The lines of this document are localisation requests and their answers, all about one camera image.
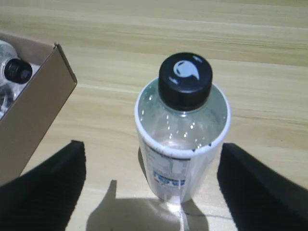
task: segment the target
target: bottle label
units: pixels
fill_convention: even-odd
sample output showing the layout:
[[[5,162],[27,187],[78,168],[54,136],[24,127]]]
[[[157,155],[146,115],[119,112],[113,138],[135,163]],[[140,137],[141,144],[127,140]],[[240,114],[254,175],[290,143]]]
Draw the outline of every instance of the bottle label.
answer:
[[[186,176],[190,159],[172,158],[163,155],[144,140],[143,150],[144,164],[148,172],[149,183],[159,197],[165,199],[171,196],[180,196],[186,186]]]

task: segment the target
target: plastic water bottle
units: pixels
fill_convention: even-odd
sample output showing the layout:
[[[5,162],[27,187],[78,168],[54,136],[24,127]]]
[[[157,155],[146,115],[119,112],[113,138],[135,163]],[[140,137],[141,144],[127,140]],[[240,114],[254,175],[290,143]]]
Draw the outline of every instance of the plastic water bottle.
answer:
[[[0,119],[9,110],[32,74],[31,64],[21,60],[10,43],[0,40]]]
[[[8,81],[24,84],[31,77],[31,65],[18,57],[15,48],[11,44],[0,40],[0,86]]]
[[[212,84],[210,64],[194,53],[176,53],[141,91],[135,122],[148,183],[171,203],[192,199],[231,120],[229,103]]]

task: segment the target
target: white label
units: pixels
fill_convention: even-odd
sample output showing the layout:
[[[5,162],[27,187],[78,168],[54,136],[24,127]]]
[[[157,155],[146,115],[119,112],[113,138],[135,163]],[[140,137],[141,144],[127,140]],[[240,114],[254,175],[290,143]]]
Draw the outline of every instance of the white label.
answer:
[[[156,189],[160,187],[158,190],[164,190],[163,194],[167,193],[170,196],[179,195],[181,189],[185,186],[190,159],[168,157],[158,153],[144,141],[143,144],[146,156],[145,164],[150,177],[153,177],[156,181]]]

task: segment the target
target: bottle neck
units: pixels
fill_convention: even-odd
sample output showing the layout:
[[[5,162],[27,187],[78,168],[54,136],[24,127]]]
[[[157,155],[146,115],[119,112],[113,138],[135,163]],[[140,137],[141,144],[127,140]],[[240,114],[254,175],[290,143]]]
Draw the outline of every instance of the bottle neck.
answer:
[[[193,109],[193,110],[191,110],[191,111],[179,111],[179,110],[175,110],[175,109],[169,107],[168,105],[166,105],[160,97],[158,97],[158,101],[159,101],[160,104],[162,104],[162,106],[164,107],[164,109],[165,109],[166,111],[168,111],[168,112],[170,112],[170,113],[172,113],[172,114],[176,114],[176,115],[178,115],[178,116],[180,116],[180,117],[186,117],[186,116],[188,116],[188,115],[194,114],[194,113],[200,111],[201,108],[203,108],[203,106],[206,104],[206,102],[205,102],[205,103],[202,104],[200,107],[198,107],[198,108],[196,108],[196,109]]]

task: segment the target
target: water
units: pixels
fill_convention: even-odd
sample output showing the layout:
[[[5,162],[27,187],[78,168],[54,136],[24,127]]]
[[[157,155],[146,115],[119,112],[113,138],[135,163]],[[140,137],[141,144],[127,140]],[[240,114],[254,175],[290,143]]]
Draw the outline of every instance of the water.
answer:
[[[211,144],[222,132],[227,106],[213,85],[200,108],[189,112],[173,110],[161,101],[156,79],[141,95],[138,113],[143,128],[157,142],[180,150],[198,149]]]

